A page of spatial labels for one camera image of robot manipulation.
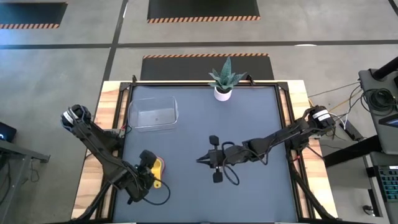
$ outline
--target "transparent bin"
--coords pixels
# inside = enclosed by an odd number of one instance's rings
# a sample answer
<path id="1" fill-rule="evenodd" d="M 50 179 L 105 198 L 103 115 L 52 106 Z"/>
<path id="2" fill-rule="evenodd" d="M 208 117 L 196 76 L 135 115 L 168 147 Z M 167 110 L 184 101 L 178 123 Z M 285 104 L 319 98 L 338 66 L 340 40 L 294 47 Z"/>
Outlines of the transparent bin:
<path id="1" fill-rule="evenodd" d="M 133 100 L 129 105 L 129 124 L 137 131 L 172 129 L 177 120 L 177 101 L 172 96 Z"/>

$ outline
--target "gray floor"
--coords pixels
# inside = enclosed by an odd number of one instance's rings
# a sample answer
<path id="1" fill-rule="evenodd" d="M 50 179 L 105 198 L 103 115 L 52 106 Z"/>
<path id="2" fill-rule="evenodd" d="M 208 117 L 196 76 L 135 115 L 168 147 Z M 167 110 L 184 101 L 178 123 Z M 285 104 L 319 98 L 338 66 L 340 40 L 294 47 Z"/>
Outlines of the gray floor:
<path id="1" fill-rule="evenodd" d="M 260 21 L 147 24 L 148 0 L 130 0 L 119 42 L 398 39 L 398 17 L 388 0 L 257 1 Z M 0 45 L 112 42 L 122 0 L 68 3 L 59 29 L 0 30 Z M 313 95 L 355 82 L 359 70 L 380 67 L 396 57 L 398 45 L 118 49 L 110 80 L 139 77 L 144 55 L 245 52 L 269 53 L 275 79 L 305 80 L 308 95 Z M 35 164 L 40 168 L 40 181 L 24 184 L 12 216 L 14 223 L 60 222 L 70 218 L 85 148 L 61 128 L 59 118 L 75 103 L 94 113 L 108 55 L 108 48 L 0 50 L 0 121 L 18 129 L 17 144 L 51 154 L 47 165 Z M 354 87 L 311 99 L 332 108 L 347 99 Z M 346 110 L 347 105 L 343 105 L 332 112 L 341 114 Z M 354 107 L 349 120 L 364 136 L 375 134 L 371 117 L 362 107 Z M 341 130 L 338 134 L 346 138 Z M 335 169 L 330 173 L 330 182 L 339 216 L 366 221 L 367 217 L 358 210 L 359 205 L 367 202 L 362 201 L 366 184 L 342 186 L 335 181 L 338 176 L 333 172 L 338 174 L 344 167 Z"/>

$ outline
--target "succulent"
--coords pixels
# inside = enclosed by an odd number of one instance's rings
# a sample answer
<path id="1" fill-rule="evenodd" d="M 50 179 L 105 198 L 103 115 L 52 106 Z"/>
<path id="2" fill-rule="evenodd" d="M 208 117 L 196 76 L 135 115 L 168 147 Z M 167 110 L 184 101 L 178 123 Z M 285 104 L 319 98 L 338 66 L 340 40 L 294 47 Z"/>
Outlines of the succulent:
<path id="1" fill-rule="evenodd" d="M 230 57 L 228 57 L 220 75 L 218 75 L 217 71 L 214 68 L 213 73 L 209 73 L 209 75 L 211 75 L 211 77 L 213 77 L 213 79 L 215 80 L 215 82 L 211 82 L 209 83 L 209 85 L 217 87 L 223 91 L 230 91 L 232 88 L 234 88 L 236 84 L 239 83 L 239 81 L 246 74 L 245 72 L 243 74 L 235 75 L 235 73 L 231 73 L 231 70 L 231 59 Z"/>

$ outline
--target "hazard stripe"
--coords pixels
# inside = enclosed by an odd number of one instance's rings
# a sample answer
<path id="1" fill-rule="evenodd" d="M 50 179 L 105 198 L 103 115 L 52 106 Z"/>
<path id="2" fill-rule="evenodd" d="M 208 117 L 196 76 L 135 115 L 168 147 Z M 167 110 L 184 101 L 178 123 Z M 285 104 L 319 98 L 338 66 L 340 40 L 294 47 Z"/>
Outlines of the hazard stripe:
<path id="1" fill-rule="evenodd" d="M 267 53 L 245 53 L 245 54 L 185 54 L 185 55 L 145 55 L 147 58 L 179 58 L 179 57 L 268 57 Z"/>
<path id="2" fill-rule="evenodd" d="M 0 24 L 0 29 L 56 29 L 59 24 Z"/>
<path id="3" fill-rule="evenodd" d="M 219 21 L 258 21 L 261 16 L 210 16 L 210 17 L 174 17 L 148 19 L 148 23 L 168 22 L 219 22 Z"/>

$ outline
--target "wooden table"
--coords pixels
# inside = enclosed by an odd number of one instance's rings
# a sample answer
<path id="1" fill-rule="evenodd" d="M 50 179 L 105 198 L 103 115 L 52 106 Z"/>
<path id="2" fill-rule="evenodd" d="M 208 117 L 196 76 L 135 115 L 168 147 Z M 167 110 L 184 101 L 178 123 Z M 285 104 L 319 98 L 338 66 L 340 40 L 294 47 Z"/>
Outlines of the wooden table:
<path id="1" fill-rule="evenodd" d="M 158 81 L 138 81 L 140 83 L 158 82 Z M 256 81 L 256 82 L 287 82 L 289 85 L 290 100 L 292 103 L 293 113 L 295 119 L 300 118 L 304 111 L 310 107 L 308 102 L 307 91 L 305 89 L 303 80 L 288 80 L 288 81 Z M 108 81 L 104 82 L 99 98 L 98 107 L 96 110 L 95 123 L 103 129 L 111 129 L 113 125 L 114 114 L 116 111 L 116 102 L 119 95 L 119 86 L 121 81 Z M 124 94 L 123 103 L 121 106 L 121 113 L 119 116 L 120 128 L 123 123 L 124 109 L 126 107 L 127 94 Z M 287 102 L 284 97 L 282 98 L 282 105 L 284 107 L 285 117 L 288 118 Z M 322 154 L 318 140 L 310 139 L 310 146 L 316 150 L 319 154 Z M 325 209 L 334 217 L 337 217 L 336 207 L 331 193 L 328 176 L 324 162 L 315 155 L 309 149 L 305 149 L 302 153 L 305 170 L 307 173 L 308 184 L 311 191 L 319 200 L 319 202 L 325 207 Z M 72 218 L 79 217 L 86 209 L 86 207 L 95 198 L 95 195 L 99 192 L 102 180 L 102 166 L 96 160 L 95 157 L 91 156 L 86 159 L 83 171 L 80 177 L 80 184 L 76 195 L 75 205 L 72 211 Z M 303 216 L 308 216 L 308 210 L 306 209 L 307 203 L 305 196 L 301 190 L 299 190 L 300 202 L 302 204 Z M 109 194 L 105 200 L 104 209 L 107 210 L 109 206 Z"/>

